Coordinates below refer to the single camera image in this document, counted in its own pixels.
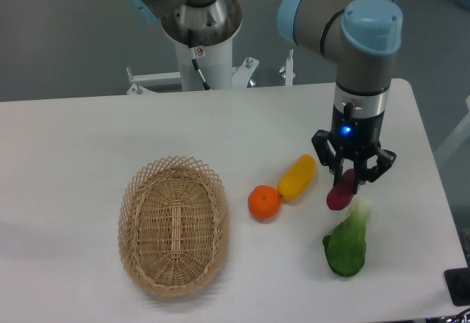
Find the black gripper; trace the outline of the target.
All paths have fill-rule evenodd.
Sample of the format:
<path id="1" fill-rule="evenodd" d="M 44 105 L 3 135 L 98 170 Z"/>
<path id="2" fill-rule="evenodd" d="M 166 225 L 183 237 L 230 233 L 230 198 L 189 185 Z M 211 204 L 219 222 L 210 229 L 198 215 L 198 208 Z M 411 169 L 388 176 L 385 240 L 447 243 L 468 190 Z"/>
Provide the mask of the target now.
<path id="1" fill-rule="evenodd" d="M 396 161 L 397 155 L 380 146 L 380 131 L 388 93 L 356 95 L 336 92 L 331 130 L 318 130 L 311 138 L 322 166 L 333 175 L 333 186 L 343 178 L 345 148 L 354 154 L 355 181 L 353 194 L 362 185 L 374 183 Z"/>

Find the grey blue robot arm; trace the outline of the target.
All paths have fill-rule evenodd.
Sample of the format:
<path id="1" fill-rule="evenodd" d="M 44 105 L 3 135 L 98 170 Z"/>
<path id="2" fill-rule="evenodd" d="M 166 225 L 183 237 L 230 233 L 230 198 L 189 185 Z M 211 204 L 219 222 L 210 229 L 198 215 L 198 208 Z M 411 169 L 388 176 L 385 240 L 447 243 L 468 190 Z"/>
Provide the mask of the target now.
<path id="1" fill-rule="evenodd" d="M 237 0 L 126 0 L 144 21 L 159 21 L 178 49 L 185 90 L 235 85 L 231 41 L 242 24 Z M 283 0 L 276 24 L 296 46 L 337 66 L 332 123 L 312 143 L 334 184 L 353 191 L 376 181 L 396 156 L 380 130 L 396 55 L 402 11 L 397 0 Z"/>

